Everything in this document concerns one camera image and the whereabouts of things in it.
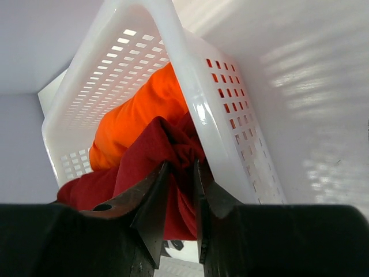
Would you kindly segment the dark red t shirt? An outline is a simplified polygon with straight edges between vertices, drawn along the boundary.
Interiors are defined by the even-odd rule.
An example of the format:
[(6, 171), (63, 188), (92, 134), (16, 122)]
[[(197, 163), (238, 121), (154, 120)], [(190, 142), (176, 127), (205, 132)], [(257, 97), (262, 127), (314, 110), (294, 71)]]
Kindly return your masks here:
[(206, 159), (194, 122), (185, 114), (178, 123), (156, 117), (126, 150), (118, 164), (94, 170), (63, 185), (57, 202), (91, 211), (148, 181), (163, 181), (166, 210), (164, 240), (197, 239), (194, 166)]

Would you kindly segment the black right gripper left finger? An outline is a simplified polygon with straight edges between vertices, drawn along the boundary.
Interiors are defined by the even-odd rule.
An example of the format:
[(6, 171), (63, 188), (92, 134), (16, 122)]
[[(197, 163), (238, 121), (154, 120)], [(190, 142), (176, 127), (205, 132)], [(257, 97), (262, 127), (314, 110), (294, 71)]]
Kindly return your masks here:
[(163, 181), (91, 211), (1, 205), (2, 276), (153, 276), (165, 225)]

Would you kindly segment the white plastic basket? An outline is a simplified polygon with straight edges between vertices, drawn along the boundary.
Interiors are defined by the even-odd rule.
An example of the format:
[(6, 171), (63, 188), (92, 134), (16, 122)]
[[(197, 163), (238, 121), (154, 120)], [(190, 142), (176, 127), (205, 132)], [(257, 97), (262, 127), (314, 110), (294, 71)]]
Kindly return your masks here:
[(114, 162), (99, 141), (185, 113), (218, 184), (244, 203), (286, 203), (236, 61), (185, 30), (171, 1), (105, 1), (42, 127), (58, 185)]

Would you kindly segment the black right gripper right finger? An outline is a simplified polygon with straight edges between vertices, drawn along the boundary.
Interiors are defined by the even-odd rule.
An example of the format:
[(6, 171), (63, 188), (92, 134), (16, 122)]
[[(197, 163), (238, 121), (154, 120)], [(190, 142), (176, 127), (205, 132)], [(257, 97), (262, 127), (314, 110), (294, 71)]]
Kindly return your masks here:
[(206, 276), (367, 276), (368, 221), (349, 205), (243, 204), (194, 165)]

